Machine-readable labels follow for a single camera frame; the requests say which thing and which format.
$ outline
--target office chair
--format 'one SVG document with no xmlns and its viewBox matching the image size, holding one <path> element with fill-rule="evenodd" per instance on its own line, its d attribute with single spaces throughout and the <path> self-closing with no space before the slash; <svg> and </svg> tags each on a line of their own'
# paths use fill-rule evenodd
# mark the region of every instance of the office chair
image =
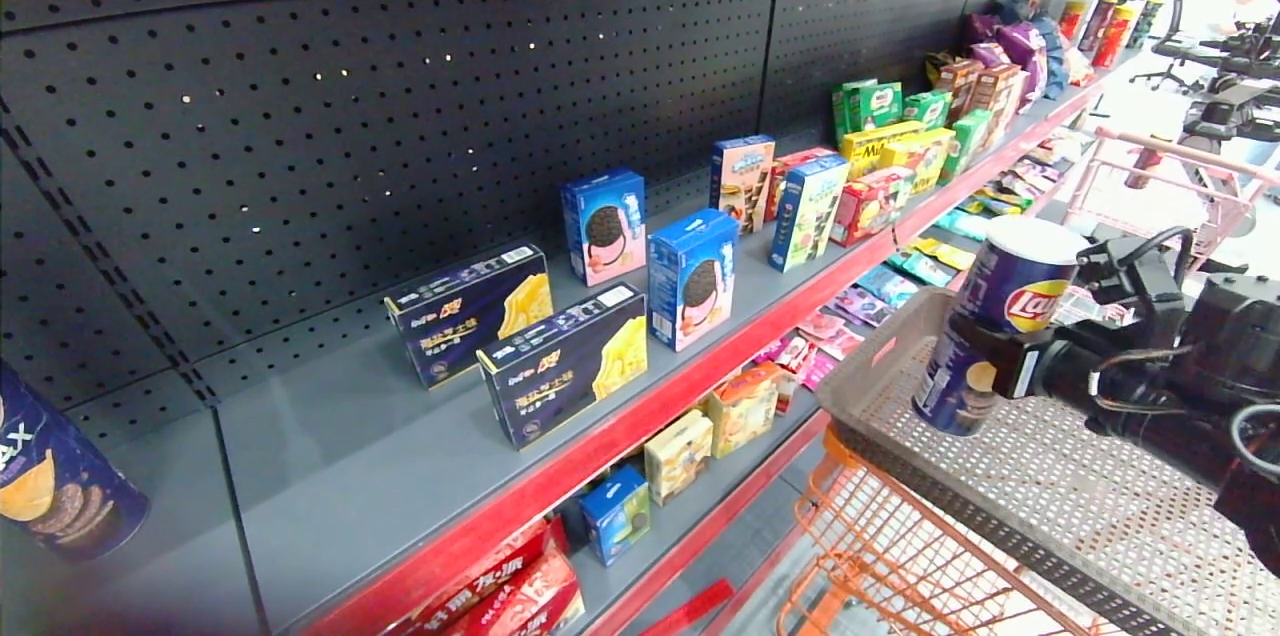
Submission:
<svg viewBox="0 0 1280 636">
<path fill-rule="evenodd" d="M 1170 59 L 1169 67 L 1165 70 L 1157 70 L 1155 74 L 1139 74 L 1133 76 L 1129 83 L 1137 83 L 1140 81 L 1156 79 L 1156 83 L 1151 86 L 1153 92 L 1158 92 L 1160 86 L 1165 84 L 1165 81 L 1171 81 L 1178 84 L 1183 93 L 1192 92 L 1192 90 L 1198 90 L 1194 83 L 1187 83 L 1181 79 L 1179 74 L 1174 74 L 1175 67 L 1187 65 L 1187 58 L 1184 58 L 1184 51 L 1188 47 L 1194 47 L 1194 42 L 1188 42 L 1188 40 L 1180 38 L 1178 31 L 1183 26 L 1183 0 L 1174 0 L 1174 6 L 1169 18 L 1169 31 L 1161 40 L 1156 42 L 1155 47 L 1151 49 L 1156 56 L 1165 56 Z"/>
</svg>

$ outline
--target blue chip can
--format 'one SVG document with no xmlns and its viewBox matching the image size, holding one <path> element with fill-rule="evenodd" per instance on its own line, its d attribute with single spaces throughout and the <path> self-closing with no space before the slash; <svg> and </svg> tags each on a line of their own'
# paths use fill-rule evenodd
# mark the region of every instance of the blue chip can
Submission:
<svg viewBox="0 0 1280 636">
<path fill-rule="evenodd" d="M 1076 253 L 1084 248 L 1088 241 L 1083 235 L 1057 223 L 992 218 L 987 242 L 960 285 L 952 312 L 1005 334 L 1042 330 L 1071 285 Z M 951 329 L 950 314 L 924 374 L 913 407 L 946 434 L 977 434 L 1000 403 L 993 392 L 996 367 Z"/>
<path fill-rule="evenodd" d="M 133 536 L 148 508 L 68 417 L 0 362 L 0 516 L 83 562 Z"/>
</svg>

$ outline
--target lay's chip can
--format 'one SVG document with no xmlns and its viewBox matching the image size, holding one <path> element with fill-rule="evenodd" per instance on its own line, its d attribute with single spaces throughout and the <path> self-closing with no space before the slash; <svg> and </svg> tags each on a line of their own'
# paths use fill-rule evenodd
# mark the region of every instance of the lay's chip can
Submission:
<svg viewBox="0 0 1280 636">
<path fill-rule="evenodd" d="M 952 312 L 992 331 L 1029 334 L 1047 328 L 1076 270 L 1088 241 L 1029 216 L 992 218 L 987 242 L 960 285 Z M 950 325 L 938 337 L 915 412 L 940 431 L 977 434 L 995 412 L 996 367 Z"/>
</svg>

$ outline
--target gray basket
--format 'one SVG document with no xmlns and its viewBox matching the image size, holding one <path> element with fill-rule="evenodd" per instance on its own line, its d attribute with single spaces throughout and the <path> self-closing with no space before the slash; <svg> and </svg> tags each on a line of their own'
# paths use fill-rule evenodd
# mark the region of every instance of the gray basket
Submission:
<svg viewBox="0 0 1280 636">
<path fill-rule="evenodd" d="M 1130 633 L 1280 633 L 1280 580 L 1161 459 L 1051 399 L 1004 403 L 977 436 L 915 415 L 952 299 L 922 289 L 822 383 L 841 441 Z"/>
</svg>

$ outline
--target person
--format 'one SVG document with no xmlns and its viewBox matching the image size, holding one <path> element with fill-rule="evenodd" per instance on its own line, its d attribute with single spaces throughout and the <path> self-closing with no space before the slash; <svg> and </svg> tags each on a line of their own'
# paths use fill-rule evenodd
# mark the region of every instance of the person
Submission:
<svg viewBox="0 0 1280 636">
<path fill-rule="evenodd" d="M 1224 12 L 1222 15 L 1220 17 L 1221 20 L 1211 22 L 1210 29 L 1212 31 L 1212 33 L 1217 36 L 1224 36 L 1224 38 L 1225 36 L 1239 35 L 1240 29 L 1239 27 L 1235 26 L 1235 20 L 1239 17 L 1239 12 L 1242 10 L 1242 8 L 1248 6 L 1248 4 L 1252 4 L 1253 1 L 1257 0 L 1233 0 L 1230 13 Z"/>
</svg>

